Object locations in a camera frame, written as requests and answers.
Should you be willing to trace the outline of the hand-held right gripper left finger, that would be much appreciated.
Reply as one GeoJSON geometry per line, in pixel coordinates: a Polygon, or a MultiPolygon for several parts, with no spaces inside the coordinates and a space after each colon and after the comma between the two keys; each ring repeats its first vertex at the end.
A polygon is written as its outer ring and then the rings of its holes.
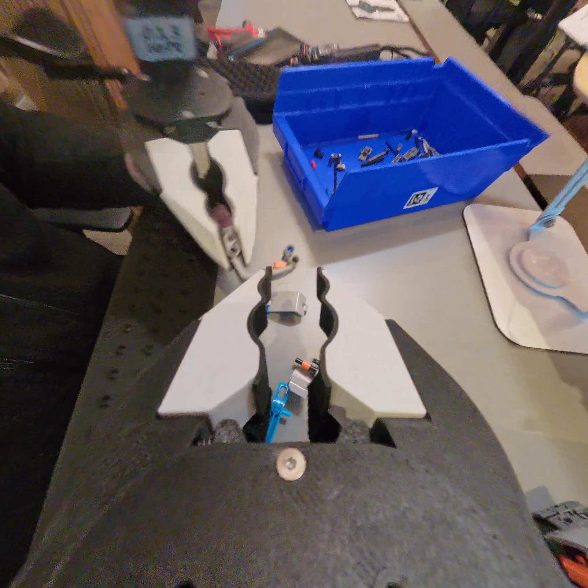
{"type": "Polygon", "coordinates": [[[205,313],[158,407],[160,417],[264,417],[270,404],[266,353],[270,268],[256,272],[205,313]]]}

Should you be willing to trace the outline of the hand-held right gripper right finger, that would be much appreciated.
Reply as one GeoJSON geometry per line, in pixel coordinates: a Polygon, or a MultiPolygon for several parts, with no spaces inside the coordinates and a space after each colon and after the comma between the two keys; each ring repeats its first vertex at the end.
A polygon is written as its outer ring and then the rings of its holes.
{"type": "Polygon", "coordinates": [[[319,351],[316,415],[347,419],[422,419],[427,410],[386,319],[324,268],[316,270],[319,351]]]}

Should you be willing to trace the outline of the grey curved panel block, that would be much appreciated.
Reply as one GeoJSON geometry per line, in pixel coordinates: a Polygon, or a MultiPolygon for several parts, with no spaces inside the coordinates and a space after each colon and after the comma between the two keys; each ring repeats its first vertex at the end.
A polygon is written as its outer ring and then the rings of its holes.
{"type": "MultiPolygon", "coordinates": [[[[244,253],[242,251],[237,232],[232,226],[226,229],[221,229],[221,237],[232,269],[235,271],[236,275],[242,283],[248,281],[253,274],[247,269],[244,253]]],[[[296,254],[295,248],[291,245],[286,246],[286,248],[283,250],[280,261],[287,261],[288,267],[282,270],[273,270],[272,267],[273,281],[289,275],[298,267],[299,256],[296,254]]]]}

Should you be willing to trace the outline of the light blue plastic strip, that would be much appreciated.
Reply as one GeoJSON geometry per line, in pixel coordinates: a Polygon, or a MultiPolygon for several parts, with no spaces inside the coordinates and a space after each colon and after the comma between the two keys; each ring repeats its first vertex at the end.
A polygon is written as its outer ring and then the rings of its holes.
{"type": "Polygon", "coordinates": [[[270,404],[270,414],[268,421],[268,429],[266,432],[265,442],[271,444],[274,441],[276,430],[281,420],[287,419],[291,416],[291,412],[286,409],[286,403],[289,396],[289,385],[281,382],[277,387],[275,394],[270,404]]]}

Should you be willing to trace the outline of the grey block module blue pin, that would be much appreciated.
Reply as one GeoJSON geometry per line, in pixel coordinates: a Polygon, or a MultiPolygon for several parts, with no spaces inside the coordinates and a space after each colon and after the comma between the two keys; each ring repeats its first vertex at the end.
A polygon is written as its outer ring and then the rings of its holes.
{"type": "Polygon", "coordinates": [[[307,300],[300,291],[279,291],[272,293],[266,304],[269,320],[286,326],[299,325],[307,314],[307,300]]]}

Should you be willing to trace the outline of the person's left forearm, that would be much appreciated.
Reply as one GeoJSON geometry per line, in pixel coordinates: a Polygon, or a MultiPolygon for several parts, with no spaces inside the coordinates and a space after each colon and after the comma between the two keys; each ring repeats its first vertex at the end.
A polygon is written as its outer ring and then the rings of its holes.
{"type": "Polygon", "coordinates": [[[147,206],[113,130],[1,102],[1,186],[32,209],[147,206]]]}

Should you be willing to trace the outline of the black foam pad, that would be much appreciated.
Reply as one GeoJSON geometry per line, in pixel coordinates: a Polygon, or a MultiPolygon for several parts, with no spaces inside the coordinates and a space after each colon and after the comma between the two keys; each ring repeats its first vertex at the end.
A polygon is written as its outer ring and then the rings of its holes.
{"type": "Polygon", "coordinates": [[[247,110],[257,124],[272,123],[282,68],[239,60],[232,61],[221,56],[209,60],[209,65],[227,80],[233,94],[243,99],[247,110]]]}

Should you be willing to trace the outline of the small grey panel orange pin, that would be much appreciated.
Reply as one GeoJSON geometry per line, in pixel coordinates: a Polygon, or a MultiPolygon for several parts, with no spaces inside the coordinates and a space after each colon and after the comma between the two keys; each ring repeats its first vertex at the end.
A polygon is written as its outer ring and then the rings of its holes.
{"type": "Polygon", "coordinates": [[[309,386],[318,374],[319,367],[320,364],[317,358],[305,360],[296,357],[293,361],[293,371],[288,382],[290,393],[302,399],[308,399],[309,386]]]}

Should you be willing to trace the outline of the blue plastic bin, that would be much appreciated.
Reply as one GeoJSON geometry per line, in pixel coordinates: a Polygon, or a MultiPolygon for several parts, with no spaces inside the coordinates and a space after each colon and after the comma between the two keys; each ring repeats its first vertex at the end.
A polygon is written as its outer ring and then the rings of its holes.
{"type": "Polygon", "coordinates": [[[273,131],[299,201],[327,231],[474,199],[548,138],[452,58],[287,68],[273,131]],[[332,197],[322,192],[306,148],[405,129],[440,155],[351,173],[332,197]]]}

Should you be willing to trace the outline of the small dark block parts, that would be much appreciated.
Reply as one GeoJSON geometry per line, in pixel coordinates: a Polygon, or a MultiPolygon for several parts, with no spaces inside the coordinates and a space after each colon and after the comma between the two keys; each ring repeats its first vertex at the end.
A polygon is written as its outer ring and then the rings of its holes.
{"type": "Polygon", "coordinates": [[[322,192],[332,197],[351,173],[434,158],[440,155],[417,129],[355,134],[308,147],[305,155],[322,192]]]}

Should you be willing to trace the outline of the black and white sheet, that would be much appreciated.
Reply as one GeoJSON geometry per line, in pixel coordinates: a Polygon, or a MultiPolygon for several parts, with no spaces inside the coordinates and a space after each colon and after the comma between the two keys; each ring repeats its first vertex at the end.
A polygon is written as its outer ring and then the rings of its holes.
{"type": "Polygon", "coordinates": [[[356,19],[399,24],[410,22],[409,16],[398,1],[345,1],[345,3],[356,19]]]}

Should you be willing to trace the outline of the grey orange tracked toy robot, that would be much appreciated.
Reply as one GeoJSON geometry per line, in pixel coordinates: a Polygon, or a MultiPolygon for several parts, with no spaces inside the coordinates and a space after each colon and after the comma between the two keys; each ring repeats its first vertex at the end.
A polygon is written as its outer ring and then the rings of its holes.
{"type": "Polygon", "coordinates": [[[552,504],[533,511],[532,517],[568,583],[587,587],[587,506],[552,504]]]}

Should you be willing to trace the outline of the red handled tool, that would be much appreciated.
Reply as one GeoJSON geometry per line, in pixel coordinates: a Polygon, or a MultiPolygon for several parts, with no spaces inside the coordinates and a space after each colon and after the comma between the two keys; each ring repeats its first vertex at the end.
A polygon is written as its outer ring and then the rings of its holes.
{"type": "Polygon", "coordinates": [[[223,42],[231,42],[233,38],[239,35],[249,35],[252,38],[259,36],[259,29],[254,25],[245,22],[239,28],[220,28],[216,26],[207,26],[206,32],[210,41],[216,44],[222,44],[223,42]]]}

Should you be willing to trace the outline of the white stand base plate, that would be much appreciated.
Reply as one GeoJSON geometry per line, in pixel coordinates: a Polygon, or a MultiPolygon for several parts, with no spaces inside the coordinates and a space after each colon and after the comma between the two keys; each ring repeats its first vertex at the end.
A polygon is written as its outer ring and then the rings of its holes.
{"type": "Polygon", "coordinates": [[[536,211],[472,203],[463,211],[493,319],[527,348],[587,354],[587,252],[556,217],[533,228],[536,211]]]}

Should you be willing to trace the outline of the black cabled adapter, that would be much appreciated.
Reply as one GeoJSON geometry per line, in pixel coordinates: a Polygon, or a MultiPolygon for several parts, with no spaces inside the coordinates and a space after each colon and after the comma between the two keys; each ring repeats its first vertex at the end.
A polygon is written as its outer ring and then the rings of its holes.
{"type": "Polygon", "coordinates": [[[391,60],[431,57],[431,53],[403,45],[363,45],[342,47],[333,45],[308,45],[302,43],[297,54],[292,55],[289,66],[326,65],[332,63],[379,61],[383,54],[391,60]]]}

